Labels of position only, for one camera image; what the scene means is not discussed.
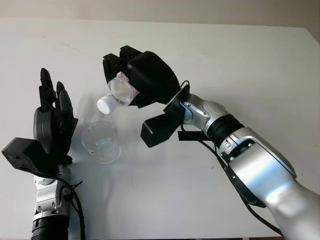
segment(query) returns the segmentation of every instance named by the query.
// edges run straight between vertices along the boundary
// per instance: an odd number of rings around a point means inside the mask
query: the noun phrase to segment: clear plastic cup
[[[113,162],[120,155],[117,129],[109,122],[98,121],[90,124],[83,130],[81,141],[99,163]]]

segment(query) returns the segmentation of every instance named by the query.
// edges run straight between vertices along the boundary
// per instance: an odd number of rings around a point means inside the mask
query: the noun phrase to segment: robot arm
[[[164,114],[142,125],[148,147],[169,139],[182,123],[198,127],[214,143],[245,202],[267,207],[287,240],[320,239],[320,196],[300,185],[289,161],[220,103],[190,94],[190,86],[180,86],[170,67],[150,51],[124,46],[120,57],[106,55],[103,67],[107,82],[122,72],[140,92],[131,105],[166,104]]]
[[[186,109],[184,123],[198,127],[213,141],[241,197],[266,206],[285,239],[320,239],[320,195],[296,181],[284,156],[221,104],[192,94],[181,104]]]

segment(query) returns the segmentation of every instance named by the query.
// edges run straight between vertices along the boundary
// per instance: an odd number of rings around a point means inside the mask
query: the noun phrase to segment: robotic hand
[[[41,106],[34,114],[34,140],[16,137],[2,154],[15,169],[34,174],[37,194],[31,240],[67,240],[73,198],[78,205],[81,239],[85,239],[81,204],[75,186],[69,184],[72,158],[67,155],[78,119],[64,85],[58,82],[55,92],[44,68],[40,77]]]
[[[189,93],[189,84],[181,87],[170,67],[150,51],[142,53],[124,46],[120,57],[106,55],[103,67],[107,83],[122,72],[139,91],[131,105],[166,104],[164,114],[142,125],[141,137],[148,147],[169,139],[180,125],[183,130],[182,124],[198,127],[216,151],[200,142],[216,155],[255,217],[287,240],[320,239],[320,195],[300,185],[290,162],[220,103]],[[267,207],[281,231],[258,216],[249,204]]]

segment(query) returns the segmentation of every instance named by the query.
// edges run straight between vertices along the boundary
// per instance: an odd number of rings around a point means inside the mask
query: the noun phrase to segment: white wall
[[[301,27],[318,42],[319,12],[319,0],[0,0],[3,18]]]

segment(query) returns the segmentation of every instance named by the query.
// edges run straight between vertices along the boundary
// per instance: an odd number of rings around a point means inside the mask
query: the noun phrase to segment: plastic container
[[[98,121],[86,127],[82,132],[81,141],[99,163],[111,163],[121,152],[117,129],[106,121]]]
[[[139,93],[122,72],[108,83],[108,87],[110,93],[96,103],[103,114],[110,114],[116,107],[128,106]]]

